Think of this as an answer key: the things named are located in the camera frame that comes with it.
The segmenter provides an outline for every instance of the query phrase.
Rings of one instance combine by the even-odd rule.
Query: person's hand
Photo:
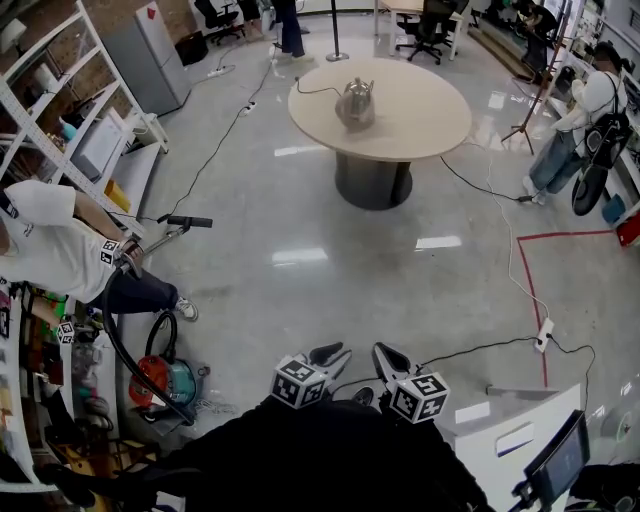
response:
[[[142,257],[144,256],[144,251],[142,250],[142,247],[140,247],[136,242],[130,240],[124,245],[122,250],[129,256],[131,256],[137,267],[140,267],[140,265],[142,265]]]

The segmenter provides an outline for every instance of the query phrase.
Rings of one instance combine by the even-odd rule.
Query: jeans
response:
[[[276,16],[282,20],[282,53],[291,53],[294,57],[304,55],[302,34],[298,24],[295,0],[272,0]]]
[[[102,309],[104,292],[88,305]],[[130,274],[121,276],[111,286],[109,307],[115,315],[130,313],[156,313],[164,309],[173,309],[178,302],[178,290],[175,286],[142,271],[140,281]]]
[[[573,133],[556,132],[529,171],[529,177],[538,190],[546,189],[551,194],[557,194],[584,166],[586,159],[575,149]]]

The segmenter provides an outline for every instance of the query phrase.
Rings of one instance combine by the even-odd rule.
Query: black table base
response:
[[[404,203],[413,187],[410,162],[379,162],[336,153],[336,187],[364,210],[389,210]]]

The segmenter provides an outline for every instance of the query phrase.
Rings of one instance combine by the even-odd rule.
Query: silver teapot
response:
[[[373,102],[373,80],[370,84],[356,77],[344,88],[336,102],[336,114],[350,130],[362,130],[373,124],[376,118]]]

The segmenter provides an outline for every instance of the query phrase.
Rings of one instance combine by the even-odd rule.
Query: white t-shirt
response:
[[[551,128],[558,131],[573,130],[576,151],[580,156],[585,156],[584,138],[587,128],[603,115],[613,112],[615,92],[618,93],[618,112],[623,112],[628,102],[627,91],[620,77],[608,72],[595,71],[589,76],[586,85],[581,80],[574,80],[571,92],[576,99],[576,106]]]
[[[72,187],[26,180],[5,189],[18,210],[0,208],[11,245],[0,256],[0,276],[87,303],[104,289],[112,270],[100,262],[105,238],[73,218]]]

